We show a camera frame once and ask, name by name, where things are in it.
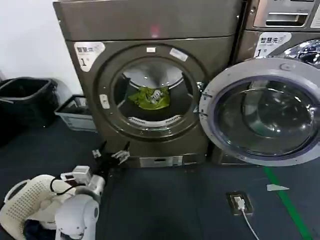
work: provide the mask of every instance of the silver door frame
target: silver door frame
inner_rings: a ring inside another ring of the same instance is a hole
[[[256,76],[274,76],[292,80],[293,84],[300,86],[320,102],[320,70],[317,68],[296,59],[279,57],[250,59],[221,72],[204,90],[199,104],[199,118],[204,132],[209,139],[226,154],[244,162],[262,166],[292,166],[306,163],[320,157],[319,136],[313,141],[313,145],[311,144],[295,154],[289,154],[286,158],[262,157],[253,154],[244,155],[231,145],[228,145],[228,143],[223,141],[222,138],[215,133],[216,131],[213,129],[211,122],[214,118],[216,103],[221,97],[220,93],[236,82]]]

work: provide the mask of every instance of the black trash bin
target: black trash bin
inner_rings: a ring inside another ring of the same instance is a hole
[[[58,100],[51,79],[19,77],[0,87],[0,106],[26,127],[47,127],[55,118]]]
[[[9,80],[0,81],[0,87]],[[0,146],[8,143],[17,134],[23,130],[23,127],[18,124],[9,114],[7,114],[0,104]]]

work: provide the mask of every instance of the dryer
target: dryer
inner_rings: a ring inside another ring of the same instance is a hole
[[[54,8],[106,150],[129,146],[137,167],[204,159],[199,100],[227,67],[242,1],[62,0]]]

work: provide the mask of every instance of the power outlet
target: power outlet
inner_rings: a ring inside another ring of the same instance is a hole
[[[230,206],[232,214],[234,214],[234,215],[241,214],[241,210],[238,209],[238,205],[235,200],[235,197],[240,197],[244,200],[244,204],[245,204],[244,213],[245,214],[252,214],[254,212],[253,207],[251,205],[251,202],[248,198],[248,195],[244,191],[233,191],[233,192],[226,193],[226,199],[227,199],[227,202]]]

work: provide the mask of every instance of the green garment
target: green garment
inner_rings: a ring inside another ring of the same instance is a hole
[[[170,105],[169,87],[151,89],[139,87],[139,92],[128,97],[139,108],[145,110],[159,110]]]

